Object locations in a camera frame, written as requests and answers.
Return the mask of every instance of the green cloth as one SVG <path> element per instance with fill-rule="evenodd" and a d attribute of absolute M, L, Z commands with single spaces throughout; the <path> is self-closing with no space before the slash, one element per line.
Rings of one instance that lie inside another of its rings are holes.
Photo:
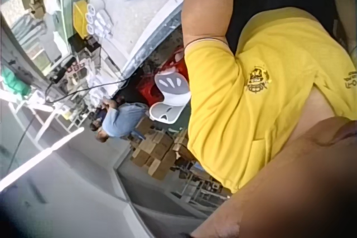
<path fill-rule="evenodd" d="M 25 84 L 22 80 L 16 77 L 16 75 L 9 68 L 2 66 L 1 76 L 5 89 L 13 94 L 20 94 L 21 96 L 27 96 L 31 92 L 31 87 Z"/>

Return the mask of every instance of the cable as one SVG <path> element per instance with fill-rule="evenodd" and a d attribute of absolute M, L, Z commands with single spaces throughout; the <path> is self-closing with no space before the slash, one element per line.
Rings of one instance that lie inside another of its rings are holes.
<path fill-rule="evenodd" d="M 35 118 L 36 118 L 36 115 L 34 115 L 34 116 L 32 117 L 32 119 L 31 119 L 31 121 L 29 122 L 29 124 L 27 125 L 25 131 L 22 133 L 22 136 L 21 136 L 20 140 L 19 140 L 18 143 L 17 143 L 15 152 L 13 153 L 13 156 L 12 156 L 12 158 L 11 158 L 10 165 L 9 165 L 7 171 L 6 171 L 5 177 L 9 174 L 9 171 L 10 171 L 10 169 L 11 169 L 11 167 L 12 167 L 13 161 L 15 160 L 15 157 L 16 157 L 16 155 L 17 155 L 17 152 L 18 152 L 18 150 L 19 150 L 19 148 L 20 148 L 20 145 L 21 145 L 21 143 L 22 143 L 22 140 L 23 140 L 23 138 L 25 137 L 25 134 L 27 133 L 28 129 L 30 128 L 30 126 L 31 126 L 31 124 L 32 124 L 32 122 L 34 121 Z"/>
<path fill-rule="evenodd" d="M 51 82 L 50 85 L 47 87 L 47 89 L 46 89 L 46 91 L 45 91 L 45 99 L 47 99 L 47 95 L 48 95 L 48 93 L 49 93 L 49 90 L 50 90 L 50 88 L 51 88 L 53 85 L 54 85 L 54 83 Z"/>
<path fill-rule="evenodd" d="M 70 93 L 70 94 L 67 94 L 66 96 L 61 97 L 61 98 L 59 98 L 59 99 L 57 99 L 57 100 L 54 100 L 54 101 L 49 101 L 49 100 L 47 100 L 47 96 L 45 95 L 45 100 L 46 100 L 46 103 L 48 103 L 48 104 L 57 103 L 57 102 L 59 102 L 59 101 L 62 101 L 62 100 L 64 100 L 64 99 L 66 99 L 66 98 L 68 98 L 68 97 L 70 97 L 70 96 L 72 96 L 72 95 L 75 95 L 75 94 L 77 94 L 77 93 L 79 93 L 79 92 L 82 92 L 82 91 L 87 91 L 87 90 L 91 90 L 91 89 L 101 88 L 101 87 L 103 87 L 103 86 L 115 85 L 115 84 L 119 84 L 119 83 L 122 83 L 122 82 L 126 82 L 126 81 L 128 81 L 129 79 L 131 79 L 132 76 L 130 76 L 130 77 L 127 78 L 127 79 L 121 80 L 121 81 L 112 82 L 112 83 L 107 83 L 107 84 L 102 84 L 102 85 L 98 85 L 98 86 L 92 86 L 91 88 L 87 88 L 87 89 L 77 90 L 77 91 L 75 91 L 75 92 L 72 92 L 72 93 Z"/>

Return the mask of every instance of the person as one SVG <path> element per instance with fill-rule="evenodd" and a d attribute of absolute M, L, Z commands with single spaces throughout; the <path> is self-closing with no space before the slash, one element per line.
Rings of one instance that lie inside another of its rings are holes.
<path fill-rule="evenodd" d="M 104 104 L 97 108 L 95 113 L 95 120 L 93 120 L 89 125 L 91 131 L 98 131 L 98 129 L 102 126 L 102 123 L 107 116 L 107 110 L 108 108 Z"/>
<path fill-rule="evenodd" d="M 184 1 L 189 150 L 233 193 L 317 123 L 357 119 L 333 11 L 333 0 Z"/>
<path fill-rule="evenodd" d="M 182 237 L 357 237 L 356 162 L 357 121 L 321 121 Z"/>
<path fill-rule="evenodd" d="M 337 11 L 346 32 L 348 52 L 357 66 L 357 40 L 356 40 L 356 0 L 336 0 Z"/>
<path fill-rule="evenodd" d="M 97 135 L 97 140 L 102 143 L 109 138 L 131 134 L 148 110 L 148 106 L 142 103 L 124 103 L 118 106 L 115 100 L 104 99 L 103 104 L 108 107 L 108 112 Z"/>

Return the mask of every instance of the man in blue shirt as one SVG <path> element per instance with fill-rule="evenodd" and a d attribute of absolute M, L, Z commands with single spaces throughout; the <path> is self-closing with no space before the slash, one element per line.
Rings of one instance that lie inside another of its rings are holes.
<path fill-rule="evenodd" d="M 115 100 L 104 99 L 103 104 L 108 107 L 108 112 L 97 135 L 97 140 L 102 143 L 109 138 L 131 134 L 148 110 L 148 106 L 142 103 L 125 103 L 118 107 Z"/>

